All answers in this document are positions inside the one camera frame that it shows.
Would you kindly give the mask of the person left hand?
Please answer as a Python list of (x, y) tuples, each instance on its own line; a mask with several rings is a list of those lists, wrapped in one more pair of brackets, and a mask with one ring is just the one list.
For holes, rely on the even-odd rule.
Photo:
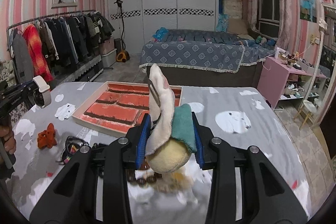
[(5, 151), (10, 155), (13, 155), (17, 148), (17, 142), (15, 140), (11, 125), (1, 126), (1, 138), (4, 141)]

